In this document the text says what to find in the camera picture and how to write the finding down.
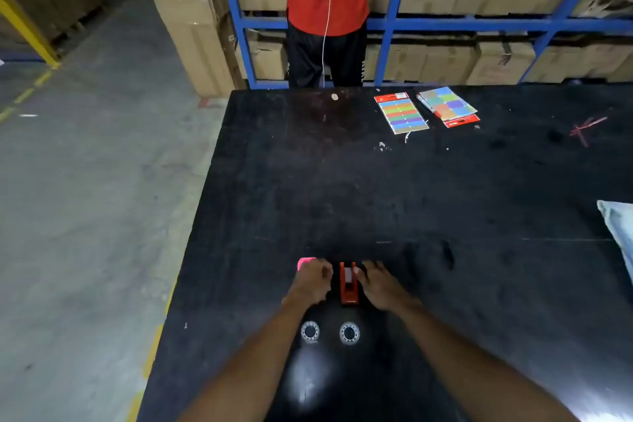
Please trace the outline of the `person's right hand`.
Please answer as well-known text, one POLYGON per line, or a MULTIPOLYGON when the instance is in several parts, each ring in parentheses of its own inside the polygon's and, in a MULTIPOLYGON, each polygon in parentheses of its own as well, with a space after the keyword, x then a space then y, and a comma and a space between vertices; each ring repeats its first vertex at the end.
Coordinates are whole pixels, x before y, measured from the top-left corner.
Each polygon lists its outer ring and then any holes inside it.
POLYGON ((363 292, 376 308, 398 314, 413 302, 411 295, 382 261, 364 260, 361 268, 367 275, 367 288, 363 292))

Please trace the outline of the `person's left hand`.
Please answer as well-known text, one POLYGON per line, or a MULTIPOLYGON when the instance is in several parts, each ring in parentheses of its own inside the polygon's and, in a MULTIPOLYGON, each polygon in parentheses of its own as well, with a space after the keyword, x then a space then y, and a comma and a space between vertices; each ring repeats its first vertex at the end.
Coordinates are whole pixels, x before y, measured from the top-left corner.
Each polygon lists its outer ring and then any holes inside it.
POLYGON ((327 296, 314 296, 312 293, 312 263, 302 266, 296 272, 294 280, 287 295, 282 300, 282 305, 299 307, 306 311, 311 306, 325 300, 327 296))

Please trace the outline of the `red tape dispenser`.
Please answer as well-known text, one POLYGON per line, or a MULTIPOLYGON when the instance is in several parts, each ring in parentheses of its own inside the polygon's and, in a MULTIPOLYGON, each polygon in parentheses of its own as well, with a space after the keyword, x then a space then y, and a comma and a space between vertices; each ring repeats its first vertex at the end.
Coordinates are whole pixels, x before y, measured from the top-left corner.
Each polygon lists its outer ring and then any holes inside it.
POLYGON ((339 263, 340 299, 343 306, 357 306, 360 302, 355 262, 339 263))

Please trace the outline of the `person's left forearm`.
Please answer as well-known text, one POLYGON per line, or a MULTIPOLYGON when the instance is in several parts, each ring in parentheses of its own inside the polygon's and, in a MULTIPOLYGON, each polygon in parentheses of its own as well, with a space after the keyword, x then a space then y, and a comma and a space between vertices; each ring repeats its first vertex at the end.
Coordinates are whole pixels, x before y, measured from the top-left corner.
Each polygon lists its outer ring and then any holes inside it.
POLYGON ((177 422, 263 422, 306 311, 324 295, 292 291, 209 381, 177 422))

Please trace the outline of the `person's right forearm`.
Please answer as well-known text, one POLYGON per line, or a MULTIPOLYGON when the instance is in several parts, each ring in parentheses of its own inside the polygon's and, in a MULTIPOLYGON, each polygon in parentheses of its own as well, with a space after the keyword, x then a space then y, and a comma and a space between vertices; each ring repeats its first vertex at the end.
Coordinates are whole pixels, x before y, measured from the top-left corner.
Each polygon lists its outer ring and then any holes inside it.
POLYGON ((447 392, 472 422, 580 422, 541 386, 404 295, 371 296, 403 322, 447 392))

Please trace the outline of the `striped colourful sticker pack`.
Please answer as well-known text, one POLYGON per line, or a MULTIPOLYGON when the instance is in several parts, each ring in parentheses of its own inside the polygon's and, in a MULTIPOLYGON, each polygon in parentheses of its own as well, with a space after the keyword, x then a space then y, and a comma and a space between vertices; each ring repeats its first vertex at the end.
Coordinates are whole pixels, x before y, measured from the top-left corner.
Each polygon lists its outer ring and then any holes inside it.
POLYGON ((417 109, 407 92, 376 95, 378 105, 394 135, 407 135, 429 129, 428 122, 417 109))

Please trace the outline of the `chequered colourful sticker pack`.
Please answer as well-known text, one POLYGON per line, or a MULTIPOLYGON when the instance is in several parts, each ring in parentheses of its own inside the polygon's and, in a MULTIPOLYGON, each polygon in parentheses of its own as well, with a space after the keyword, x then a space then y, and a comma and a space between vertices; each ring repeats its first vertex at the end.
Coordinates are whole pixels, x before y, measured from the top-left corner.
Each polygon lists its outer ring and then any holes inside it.
POLYGON ((447 128, 454 128, 480 121, 477 109, 455 94, 449 87, 425 90, 416 99, 438 118, 447 128))

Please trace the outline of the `row of small cardboard boxes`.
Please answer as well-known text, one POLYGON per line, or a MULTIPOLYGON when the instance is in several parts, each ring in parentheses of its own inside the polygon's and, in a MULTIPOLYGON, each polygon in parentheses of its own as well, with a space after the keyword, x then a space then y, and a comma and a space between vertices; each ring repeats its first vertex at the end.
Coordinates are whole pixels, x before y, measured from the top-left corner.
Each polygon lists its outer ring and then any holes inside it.
MULTIPOLYGON (((281 31, 247 29, 250 61, 259 81, 289 81, 290 45, 281 31)), ((316 37, 314 67, 319 82, 342 85, 340 76, 375 81, 383 35, 368 33, 362 57, 340 49, 338 42, 316 37)), ((387 49, 383 82, 452 85, 558 84, 571 79, 633 82, 633 36, 598 33, 557 34, 537 55, 526 32, 400 33, 387 49)))

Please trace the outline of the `blue metal shelf rack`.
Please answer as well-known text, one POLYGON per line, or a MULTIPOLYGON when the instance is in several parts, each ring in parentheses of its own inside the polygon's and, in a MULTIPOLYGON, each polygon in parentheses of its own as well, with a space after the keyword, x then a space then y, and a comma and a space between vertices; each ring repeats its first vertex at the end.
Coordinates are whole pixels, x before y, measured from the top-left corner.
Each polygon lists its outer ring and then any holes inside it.
MULTIPOLYGON (((383 33, 376 78, 378 85, 384 84, 389 48, 394 32, 487 32, 487 31, 527 31, 541 33, 534 44, 535 56, 543 54, 554 35, 560 32, 608 33, 617 36, 633 36, 633 16, 629 18, 577 18, 571 17, 574 6, 579 0, 562 0, 554 13, 540 18, 491 18, 466 15, 462 17, 398 17, 398 7, 401 0, 389 0, 387 13, 382 18, 369 18, 367 27, 370 31, 383 33)), ((251 89, 281 89, 287 88, 286 82, 258 80, 249 56, 246 40, 247 29, 264 29, 269 31, 285 31, 287 18, 285 17, 248 17, 243 15, 238 0, 228 0, 233 18, 233 25, 239 46, 243 53, 249 88, 251 89)))

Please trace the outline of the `white plastic bag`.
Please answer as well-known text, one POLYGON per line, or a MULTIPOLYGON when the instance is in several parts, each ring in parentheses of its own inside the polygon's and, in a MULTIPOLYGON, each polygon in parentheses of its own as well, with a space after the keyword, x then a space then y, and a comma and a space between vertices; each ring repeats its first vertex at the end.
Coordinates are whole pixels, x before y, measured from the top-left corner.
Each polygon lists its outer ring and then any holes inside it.
POLYGON ((633 203, 598 200, 605 226, 621 249, 624 265, 633 285, 633 203))

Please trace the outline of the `red rubber bands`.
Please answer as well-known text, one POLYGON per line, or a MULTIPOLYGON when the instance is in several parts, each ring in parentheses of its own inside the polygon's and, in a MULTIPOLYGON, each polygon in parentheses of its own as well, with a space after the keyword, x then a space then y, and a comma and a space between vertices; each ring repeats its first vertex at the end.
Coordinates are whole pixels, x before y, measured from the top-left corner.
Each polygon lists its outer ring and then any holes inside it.
POLYGON ((594 127, 606 120, 608 120, 608 116, 602 116, 598 118, 590 117, 584 122, 582 122, 581 124, 575 124, 572 130, 569 132, 568 136, 570 138, 574 138, 574 137, 577 138, 584 148, 588 148, 589 143, 587 139, 585 138, 584 133, 587 130, 589 130, 591 127, 594 127))

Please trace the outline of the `tall open cardboard box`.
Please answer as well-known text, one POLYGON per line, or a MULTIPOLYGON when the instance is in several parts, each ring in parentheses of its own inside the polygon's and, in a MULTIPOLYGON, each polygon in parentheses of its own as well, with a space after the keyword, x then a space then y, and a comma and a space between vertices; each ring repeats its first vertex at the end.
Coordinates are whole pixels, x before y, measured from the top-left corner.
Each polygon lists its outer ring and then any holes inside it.
POLYGON ((201 97, 244 90, 228 0, 154 0, 178 56, 201 97))

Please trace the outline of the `yellow metal post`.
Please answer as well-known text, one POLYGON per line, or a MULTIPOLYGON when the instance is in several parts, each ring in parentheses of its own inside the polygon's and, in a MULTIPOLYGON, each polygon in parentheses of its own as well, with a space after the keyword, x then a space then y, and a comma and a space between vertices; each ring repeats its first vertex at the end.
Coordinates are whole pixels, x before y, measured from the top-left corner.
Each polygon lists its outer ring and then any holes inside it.
POLYGON ((43 62, 52 69, 60 66, 57 51, 16 0, 0 0, 0 14, 20 33, 43 62))

